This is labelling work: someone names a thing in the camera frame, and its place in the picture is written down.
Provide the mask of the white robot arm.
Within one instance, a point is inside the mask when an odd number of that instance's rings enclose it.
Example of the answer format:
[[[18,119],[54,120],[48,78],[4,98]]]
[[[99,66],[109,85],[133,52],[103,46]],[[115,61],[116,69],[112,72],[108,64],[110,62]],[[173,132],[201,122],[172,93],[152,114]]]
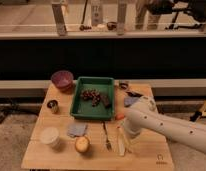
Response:
[[[206,125],[159,114],[149,96],[141,96],[125,109],[123,127],[131,138],[146,128],[206,154]]]

